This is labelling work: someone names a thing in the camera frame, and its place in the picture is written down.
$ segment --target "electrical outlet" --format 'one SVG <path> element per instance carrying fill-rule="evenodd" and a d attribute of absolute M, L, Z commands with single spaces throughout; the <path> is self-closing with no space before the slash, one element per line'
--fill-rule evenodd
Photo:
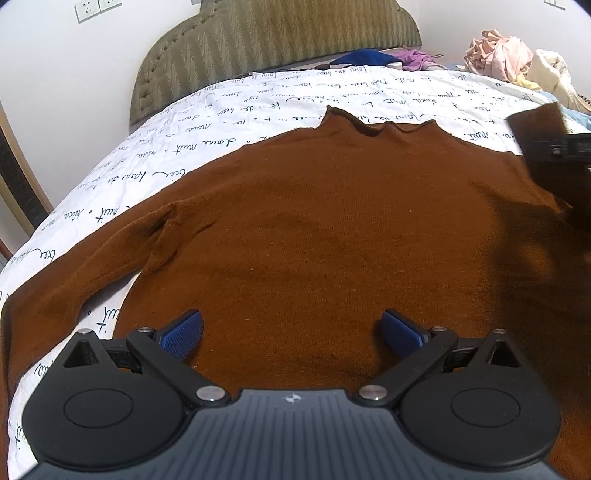
<path fill-rule="evenodd" d="M 76 15 L 78 16 L 78 23 L 100 14 L 98 0 L 82 0 L 82 2 L 78 2 L 74 5 L 74 8 L 76 9 Z"/>
<path fill-rule="evenodd" d="M 553 7 L 560 8 L 561 10 L 566 10 L 566 2 L 567 0 L 544 0 L 545 4 L 552 5 Z"/>
<path fill-rule="evenodd" d="M 109 8 L 117 7 L 118 5 L 121 5 L 122 3 L 123 3 L 123 0 L 99 0 L 100 11 L 104 12 L 105 10 L 108 10 Z"/>

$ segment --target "logo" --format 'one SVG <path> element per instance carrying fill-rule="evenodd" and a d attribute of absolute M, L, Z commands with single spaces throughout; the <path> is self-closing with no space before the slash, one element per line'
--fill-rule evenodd
<path fill-rule="evenodd" d="M 298 403 L 300 400 L 303 400 L 297 393 L 290 393 L 288 396 L 285 397 L 285 401 L 288 401 L 291 404 Z"/>

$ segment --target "white bedsheet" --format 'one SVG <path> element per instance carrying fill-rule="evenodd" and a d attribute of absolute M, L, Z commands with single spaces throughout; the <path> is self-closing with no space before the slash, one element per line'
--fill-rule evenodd
<path fill-rule="evenodd" d="M 127 208 L 207 162 L 282 132 L 317 127 L 327 105 L 366 123 L 436 119 L 458 138 L 520 154 L 504 119 L 549 100 L 470 73 L 401 72 L 387 67 L 255 73 L 209 86 L 152 117 L 60 203 L 0 273 L 0 307 L 22 283 Z M 572 133 L 586 132 L 565 118 Z M 113 335 L 119 308 L 137 276 L 87 301 L 79 325 Z M 8 470 L 16 479 L 35 465 L 21 428 L 24 404 L 65 339 L 21 379 L 10 409 Z"/>

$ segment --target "pile of clothes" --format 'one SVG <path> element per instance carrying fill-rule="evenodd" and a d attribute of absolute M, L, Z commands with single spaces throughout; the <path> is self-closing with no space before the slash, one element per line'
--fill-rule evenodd
<path fill-rule="evenodd" d="M 591 105 L 577 94 L 561 55 L 533 53 L 519 38 L 503 37 L 497 30 L 485 30 L 482 37 L 472 40 L 466 52 L 467 71 L 551 94 L 567 109 L 591 115 Z"/>
<path fill-rule="evenodd" d="M 420 50 L 404 50 L 396 56 L 377 50 L 365 48 L 356 50 L 330 62 L 330 67 L 342 68 L 348 66 L 369 65 L 375 67 L 390 67 L 406 72 L 417 70 L 447 70 L 435 61 L 435 57 Z"/>

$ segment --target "sweater sleeve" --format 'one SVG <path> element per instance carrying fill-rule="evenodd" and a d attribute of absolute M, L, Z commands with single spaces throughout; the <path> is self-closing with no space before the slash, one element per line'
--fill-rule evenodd
<path fill-rule="evenodd" d="M 158 208 L 162 205 L 162 198 L 158 196 L 121 214 L 79 242 L 6 301 L 0 322 L 3 427 L 0 480 L 8 480 L 8 413 L 18 380 L 35 361 L 69 335 L 80 308 L 90 296 L 125 275 L 143 269 L 167 222 L 175 217 L 178 209 L 177 203 Z"/>

